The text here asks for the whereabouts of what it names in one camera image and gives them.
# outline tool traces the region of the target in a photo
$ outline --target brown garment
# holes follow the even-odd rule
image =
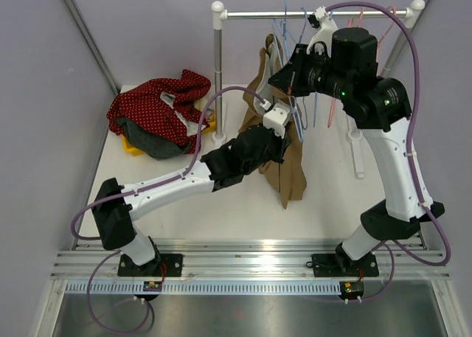
[[[260,85],[267,83],[268,78],[270,77],[267,73],[264,75],[264,71],[266,70],[268,57],[270,58],[271,51],[274,51],[273,42],[274,36],[268,35],[265,39],[265,48],[262,48],[259,52],[259,72],[254,80],[248,85],[248,88],[251,90],[256,91]],[[279,69],[280,63],[277,58],[275,61],[275,70],[273,72],[276,72]],[[271,87],[271,95],[288,104],[287,96],[281,91]],[[240,133],[245,131],[250,125],[258,125],[263,121],[263,118],[254,109],[254,97],[245,92],[243,99],[248,104],[248,110],[239,130]],[[282,201],[284,209],[287,209],[288,201],[300,201],[307,186],[307,180],[302,169],[302,143],[298,138],[296,126],[293,120],[287,124],[286,130],[291,139],[291,144],[285,152],[283,164],[277,164],[271,161],[259,169],[259,173],[265,175],[265,178],[267,178],[267,181],[272,188],[280,193],[280,200]]]

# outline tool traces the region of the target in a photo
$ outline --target perforated metal strip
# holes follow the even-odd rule
[[[69,280],[67,293],[85,293],[86,279]],[[145,291],[144,282],[97,279],[91,285],[92,294],[156,294]],[[166,281],[162,294],[171,295],[339,295],[338,282],[237,282],[237,281]]]

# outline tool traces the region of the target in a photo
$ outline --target gray wall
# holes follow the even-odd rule
[[[61,0],[0,0],[0,336],[28,336],[113,95]]]
[[[415,40],[420,53],[421,104],[414,140],[428,190],[446,205],[440,219],[452,244],[453,282],[472,327],[472,99],[470,0],[433,0]],[[412,56],[407,51],[396,78],[412,88]],[[442,247],[428,225],[428,243]]]
[[[117,82],[136,84],[152,77],[176,77],[183,68],[213,74],[213,30],[210,5],[214,0],[76,0],[98,47]],[[283,0],[221,0],[230,11],[281,11]],[[289,9],[316,9],[346,0],[288,0]],[[412,0],[365,0],[406,7]],[[381,35],[389,21],[369,20]],[[291,21],[295,35],[301,21]],[[270,33],[268,21],[228,21],[223,27],[223,81],[248,83],[257,70],[258,51]],[[398,30],[381,49],[380,62],[389,54]],[[306,38],[312,33],[308,27]]]

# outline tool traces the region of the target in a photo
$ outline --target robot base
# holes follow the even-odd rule
[[[165,263],[167,268],[166,277],[182,276],[183,254],[160,254],[160,256],[161,262]],[[135,265],[129,256],[122,254],[119,259],[118,277],[161,277],[160,265],[149,274],[147,272],[145,274],[142,268]]]
[[[364,277],[379,276],[377,260],[371,253],[346,270],[337,263],[336,254],[312,254],[311,261],[308,261],[306,266],[313,269],[316,278],[360,277],[361,269]]]

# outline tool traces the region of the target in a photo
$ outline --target red cloth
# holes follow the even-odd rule
[[[179,146],[190,142],[187,154],[195,152],[196,135],[187,136],[187,128],[178,119],[175,111],[185,119],[198,123],[201,112],[193,107],[193,101],[205,96],[211,87],[210,81],[202,75],[184,69],[181,79],[153,79],[118,95],[107,113],[110,131],[123,134],[123,129],[115,123],[116,118],[126,117],[134,121],[145,131],[161,136]],[[176,98],[171,108],[161,100],[161,93],[166,92]],[[208,126],[204,120],[203,128]]]

